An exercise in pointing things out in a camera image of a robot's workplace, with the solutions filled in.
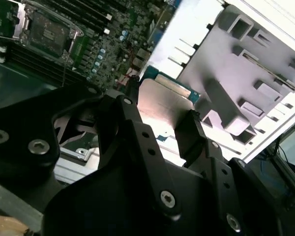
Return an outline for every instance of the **electronic component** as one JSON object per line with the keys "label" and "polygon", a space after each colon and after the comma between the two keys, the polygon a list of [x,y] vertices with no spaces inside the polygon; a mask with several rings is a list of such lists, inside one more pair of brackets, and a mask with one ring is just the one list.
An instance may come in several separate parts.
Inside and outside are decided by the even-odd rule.
{"label": "electronic component", "polygon": [[147,52],[146,50],[144,50],[142,48],[140,48],[137,53],[137,56],[144,59],[144,60],[148,59],[150,55],[151,54],[149,52]]}
{"label": "electronic component", "polygon": [[[141,49],[147,46],[148,24],[156,15],[166,15],[169,8],[166,4],[149,6],[133,0],[129,4],[114,0],[0,1],[0,35],[15,40],[9,46],[8,66],[17,65],[22,73],[39,79],[48,75],[46,81],[57,86],[77,77],[88,78],[103,89],[112,88],[114,79],[124,75],[132,62],[139,70],[150,56]],[[0,52],[6,52],[3,46]],[[57,72],[47,72],[55,64],[60,66]]]}
{"label": "electronic component", "polygon": [[70,34],[68,27],[51,21],[41,13],[34,12],[29,30],[28,45],[41,47],[58,57],[63,54]]}
{"label": "electronic component", "polygon": [[84,36],[73,22],[38,3],[19,4],[19,24],[14,37],[21,44],[42,56],[62,63],[72,64],[70,53],[77,37]]}
{"label": "electronic component", "polygon": [[138,58],[134,58],[134,60],[133,60],[133,62],[132,62],[132,64],[133,64],[134,66],[136,66],[137,68],[142,68],[143,63],[144,63],[144,62],[143,62],[142,60],[138,59]]}

